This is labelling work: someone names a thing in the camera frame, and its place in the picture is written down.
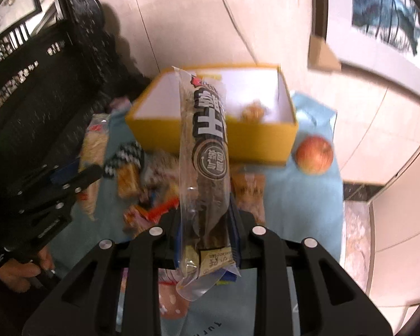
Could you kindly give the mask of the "person's left hand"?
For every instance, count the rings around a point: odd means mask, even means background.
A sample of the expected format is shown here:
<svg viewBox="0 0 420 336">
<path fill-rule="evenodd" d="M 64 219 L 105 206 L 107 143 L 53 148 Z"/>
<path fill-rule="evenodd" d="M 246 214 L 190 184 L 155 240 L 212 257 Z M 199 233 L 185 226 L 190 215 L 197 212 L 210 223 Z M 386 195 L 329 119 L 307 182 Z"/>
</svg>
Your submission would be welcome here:
<svg viewBox="0 0 420 336">
<path fill-rule="evenodd" d="M 54 270 L 53 259 L 48 246 L 45 246 L 37 254 L 38 263 L 29 262 L 21 264 L 11 259 L 0 267 L 0 280 L 11 290 L 24 293 L 30 289 L 30 278 L 41 274 L 41 271 L 51 272 Z"/>
</svg>

